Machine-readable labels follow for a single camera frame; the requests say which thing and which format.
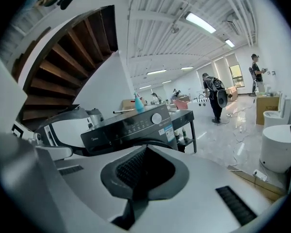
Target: cardboard box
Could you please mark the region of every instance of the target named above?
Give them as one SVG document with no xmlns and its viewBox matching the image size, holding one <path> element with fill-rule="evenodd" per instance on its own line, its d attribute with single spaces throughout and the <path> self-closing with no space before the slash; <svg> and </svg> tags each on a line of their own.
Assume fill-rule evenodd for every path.
<svg viewBox="0 0 291 233">
<path fill-rule="evenodd" d="M 262 181 L 260 179 L 257 179 L 256 177 L 247 174 L 234 166 L 228 166 L 228 170 L 234 170 L 237 172 L 233 172 L 235 175 L 241 177 L 245 182 L 253 186 L 255 189 L 257 189 L 260 193 L 262 193 L 266 198 L 268 198 L 271 202 L 275 202 L 277 199 L 281 198 L 282 196 L 285 196 L 287 194 L 287 191 L 277 187 L 273 184 L 270 184 L 268 182 Z"/>
<path fill-rule="evenodd" d="M 182 102 L 189 102 L 190 101 L 190 97 L 189 96 L 181 97 L 181 98 L 179 98 L 179 100 L 182 101 Z"/>
<path fill-rule="evenodd" d="M 146 101 L 143 99 L 140 99 L 141 102 L 146 105 Z M 135 99 L 125 99 L 122 101 L 123 103 L 123 109 L 122 110 L 130 110 L 135 109 Z"/>
<path fill-rule="evenodd" d="M 279 96 L 263 96 L 258 94 L 257 97 L 257 120 L 256 123 L 264 125 L 264 111 L 278 111 Z"/>
<path fill-rule="evenodd" d="M 225 91 L 226 91 L 227 95 L 232 94 L 232 97 L 231 98 L 228 97 L 227 101 L 232 102 L 232 101 L 235 101 L 237 99 L 238 93 L 237 93 L 236 87 L 232 86 L 230 88 L 227 88 Z"/>
</svg>

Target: black pants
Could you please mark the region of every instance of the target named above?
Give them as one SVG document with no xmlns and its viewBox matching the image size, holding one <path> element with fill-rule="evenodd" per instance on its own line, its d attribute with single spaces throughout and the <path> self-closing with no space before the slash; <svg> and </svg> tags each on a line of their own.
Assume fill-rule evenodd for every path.
<svg viewBox="0 0 291 233">
<path fill-rule="evenodd" d="M 209 101 L 210 101 L 214 116 L 217 119 L 220 119 L 221 113 L 222 113 L 222 108 L 219 106 L 219 103 L 218 103 L 217 92 L 215 92 L 213 94 L 213 96 L 210 95 L 209 97 L 210 97 Z"/>
</svg>

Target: wooden staircase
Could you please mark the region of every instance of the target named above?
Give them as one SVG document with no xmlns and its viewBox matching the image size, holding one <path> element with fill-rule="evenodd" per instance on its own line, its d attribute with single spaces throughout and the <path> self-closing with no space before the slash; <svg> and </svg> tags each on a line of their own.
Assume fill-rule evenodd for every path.
<svg viewBox="0 0 291 233">
<path fill-rule="evenodd" d="M 35 60 L 25 81 L 28 98 L 18 120 L 35 130 L 43 120 L 70 106 L 89 78 L 117 50 L 114 6 L 71 20 Z M 17 63 L 12 73 L 20 73 L 25 61 Z"/>
</svg>

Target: cap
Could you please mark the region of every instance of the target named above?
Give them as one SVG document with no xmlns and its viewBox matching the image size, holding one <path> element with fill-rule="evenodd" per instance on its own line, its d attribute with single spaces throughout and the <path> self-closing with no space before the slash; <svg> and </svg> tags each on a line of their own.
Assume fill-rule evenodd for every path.
<svg viewBox="0 0 291 233">
<path fill-rule="evenodd" d="M 259 58 L 259 56 L 256 55 L 255 53 L 251 55 L 251 58 L 252 58 L 252 59 L 253 59 L 254 57 L 258 57 L 258 58 Z"/>
</svg>

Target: metal leg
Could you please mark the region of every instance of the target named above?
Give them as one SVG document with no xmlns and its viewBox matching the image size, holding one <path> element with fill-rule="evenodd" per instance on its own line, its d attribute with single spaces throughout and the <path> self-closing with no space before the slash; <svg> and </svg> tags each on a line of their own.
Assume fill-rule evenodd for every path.
<svg viewBox="0 0 291 233">
<path fill-rule="evenodd" d="M 193 146 L 194 146 L 194 153 L 197 153 L 197 147 L 196 147 L 196 139 L 195 139 L 195 128 L 193 121 L 190 122 L 191 130 L 192 130 L 192 139 L 194 140 Z"/>
</svg>

